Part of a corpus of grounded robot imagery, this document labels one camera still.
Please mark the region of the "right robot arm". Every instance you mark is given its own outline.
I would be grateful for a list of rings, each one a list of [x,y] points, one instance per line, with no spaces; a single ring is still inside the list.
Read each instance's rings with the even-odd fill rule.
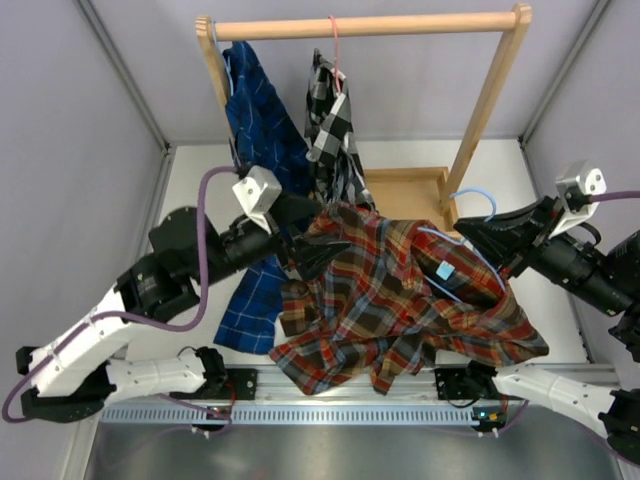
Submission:
[[[499,272],[517,277],[532,269],[596,310],[617,317],[609,333],[639,357],[639,236],[608,253],[595,242],[558,232],[565,210],[545,197],[520,210],[459,219],[454,229]],[[489,362],[465,373],[468,390],[494,391],[533,402],[582,425],[625,461],[639,462],[639,392],[583,383],[536,366],[497,368]]]

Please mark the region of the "red brown plaid shirt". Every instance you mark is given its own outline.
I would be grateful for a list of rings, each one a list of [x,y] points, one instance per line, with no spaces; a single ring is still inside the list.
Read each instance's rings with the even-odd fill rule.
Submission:
[[[318,277],[281,288],[286,339],[269,356],[306,395],[361,373],[386,394],[440,351],[490,367],[549,352],[506,278],[428,221],[332,204],[305,238],[348,243]]]

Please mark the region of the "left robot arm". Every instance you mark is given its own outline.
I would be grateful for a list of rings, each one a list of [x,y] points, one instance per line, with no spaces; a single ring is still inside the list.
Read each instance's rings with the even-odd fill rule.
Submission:
[[[308,198],[282,194],[267,207],[266,226],[242,215],[223,233],[215,230],[202,204],[172,211],[150,231],[151,252],[125,271],[83,319],[45,346],[17,351],[22,379],[10,396],[20,400],[21,421],[72,423],[137,397],[221,395],[228,374],[212,347],[164,360],[113,356],[154,330],[193,330],[204,317],[210,286],[271,255],[305,280],[317,277],[350,246],[297,232],[298,222],[319,211]]]

